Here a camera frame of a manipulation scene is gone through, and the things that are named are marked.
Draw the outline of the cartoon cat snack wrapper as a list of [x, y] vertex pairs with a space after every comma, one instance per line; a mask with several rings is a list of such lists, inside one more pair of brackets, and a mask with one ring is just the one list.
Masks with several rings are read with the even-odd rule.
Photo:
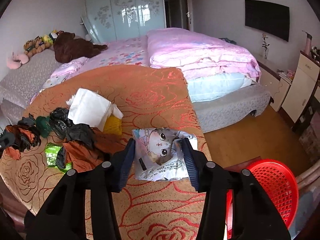
[[181, 141], [188, 138], [197, 149], [197, 137], [170, 128], [132, 130], [135, 140], [135, 178], [147, 181], [176, 181], [188, 177]]

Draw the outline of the white tissue paper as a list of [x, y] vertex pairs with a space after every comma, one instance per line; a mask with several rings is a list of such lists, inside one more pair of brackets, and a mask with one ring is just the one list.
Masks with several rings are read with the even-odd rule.
[[98, 93], [88, 89], [79, 88], [77, 92], [66, 101], [69, 106], [67, 118], [73, 124], [87, 124], [103, 131], [106, 120], [114, 115], [123, 118], [123, 113], [116, 104], [110, 102]]

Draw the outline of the green pea snack bag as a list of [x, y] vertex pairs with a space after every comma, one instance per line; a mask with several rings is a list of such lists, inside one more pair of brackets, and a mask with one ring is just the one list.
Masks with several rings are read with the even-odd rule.
[[63, 146], [48, 143], [44, 152], [48, 167], [57, 168], [63, 173], [72, 169], [72, 163], [67, 163], [66, 150]]

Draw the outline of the green yellow scouring sponge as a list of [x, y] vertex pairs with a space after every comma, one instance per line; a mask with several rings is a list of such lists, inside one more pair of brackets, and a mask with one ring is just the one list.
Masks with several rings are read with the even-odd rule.
[[41, 137], [47, 138], [52, 132], [52, 128], [49, 123], [49, 116], [38, 116], [35, 122]]

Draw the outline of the dark bedroom door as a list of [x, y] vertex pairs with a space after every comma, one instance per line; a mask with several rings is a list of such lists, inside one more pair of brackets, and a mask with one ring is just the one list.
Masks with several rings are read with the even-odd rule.
[[188, 0], [164, 0], [167, 28], [190, 30]]

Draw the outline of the orange rose pattern tablecloth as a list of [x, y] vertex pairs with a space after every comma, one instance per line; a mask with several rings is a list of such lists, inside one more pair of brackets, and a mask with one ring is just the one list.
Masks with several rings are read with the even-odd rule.
[[195, 239], [204, 194], [191, 186], [187, 172], [175, 182], [149, 181], [150, 171], [161, 175], [181, 167], [171, 162], [165, 167], [159, 165], [168, 152], [170, 129], [194, 135], [197, 141], [193, 147], [209, 155], [182, 72], [133, 65], [97, 68], [44, 90], [25, 113], [48, 116], [57, 107], [67, 107], [67, 101], [80, 88], [103, 96], [124, 115], [121, 137], [103, 136], [98, 142], [103, 151], [115, 153], [129, 139], [138, 141], [127, 185], [113, 195], [122, 239]]

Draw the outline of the red plastic mesh basket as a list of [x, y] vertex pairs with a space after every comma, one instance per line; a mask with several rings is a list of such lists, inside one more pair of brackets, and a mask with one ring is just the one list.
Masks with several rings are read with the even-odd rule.
[[258, 160], [229, 170], [225, 239], [290, 239], [298, 209], [298, 187], [283, 163]]

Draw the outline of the low white tv cabinet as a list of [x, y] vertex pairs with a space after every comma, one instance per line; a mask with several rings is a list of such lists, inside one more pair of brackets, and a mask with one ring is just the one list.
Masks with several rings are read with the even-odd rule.
[[255, 56], [261, 71], [260, 84], [271, 94], [271, 107], [278, 112], [291, 86], [291, 81], [273, 62], [258, 55]]

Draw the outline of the pink folded quilt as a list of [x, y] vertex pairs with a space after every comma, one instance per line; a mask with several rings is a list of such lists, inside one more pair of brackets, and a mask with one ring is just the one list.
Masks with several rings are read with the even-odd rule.
[[147, 49], [152, 68], [179, 68], [186, 80], [240, 73], [257, 81], [261, 71], [245, 48], [181, 28], [151, 30]]

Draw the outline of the rose in glass vase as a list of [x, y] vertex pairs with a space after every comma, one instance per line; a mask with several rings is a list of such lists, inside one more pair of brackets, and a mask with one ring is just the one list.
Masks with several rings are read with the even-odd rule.
[[268, 43], [268, 37], [266, 34], [262, 35], [262, 39], [263, 39], [263, 42], [261, 46], [263, 48], [263, 58], [267, 59], [270, 44]]

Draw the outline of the yellow brown plush toy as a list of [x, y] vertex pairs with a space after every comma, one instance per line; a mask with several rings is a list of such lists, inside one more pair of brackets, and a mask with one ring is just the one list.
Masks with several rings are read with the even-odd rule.
[[27, 41], [23, 46], [25, 55], [31, 58], [46, 49], [53, 50], [53, 44], [61, 33], [63, 33], [62, 30], [54, 30], [48, 35], [37, 36], [33, 40]]

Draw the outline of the pink plush pillow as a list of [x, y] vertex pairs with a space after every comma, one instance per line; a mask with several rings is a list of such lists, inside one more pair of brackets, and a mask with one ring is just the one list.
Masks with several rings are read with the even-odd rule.
[[7, 58], [7, 67], [9, 69], [18, 69], [23, 64], [29, 62], [29, 57], [25, 54], [12, 54], [10, 57]]

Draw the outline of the glass sliding door wardrobe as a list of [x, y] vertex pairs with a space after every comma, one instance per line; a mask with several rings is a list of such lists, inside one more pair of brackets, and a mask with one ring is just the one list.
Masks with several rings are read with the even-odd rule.
[[164, 0], [85, 0], [81, 15], [91, 40], [107, 43], [164, 29]]

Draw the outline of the pink thermos bottle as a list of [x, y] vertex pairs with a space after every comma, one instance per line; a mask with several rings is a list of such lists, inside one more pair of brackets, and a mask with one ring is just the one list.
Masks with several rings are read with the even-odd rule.
[[307, 55], [311, 55], [312, 35], [304, 30], [303, 32], [306, 33], [306, 44], [304, 48], [304, 53], [306, 53]]

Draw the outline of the wall mounted black television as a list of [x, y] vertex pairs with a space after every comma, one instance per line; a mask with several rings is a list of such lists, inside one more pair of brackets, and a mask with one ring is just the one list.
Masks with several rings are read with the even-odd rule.
[[245, 0], [245, 26], [264, 31], [288, 42], [290, 9], [277, 3]]

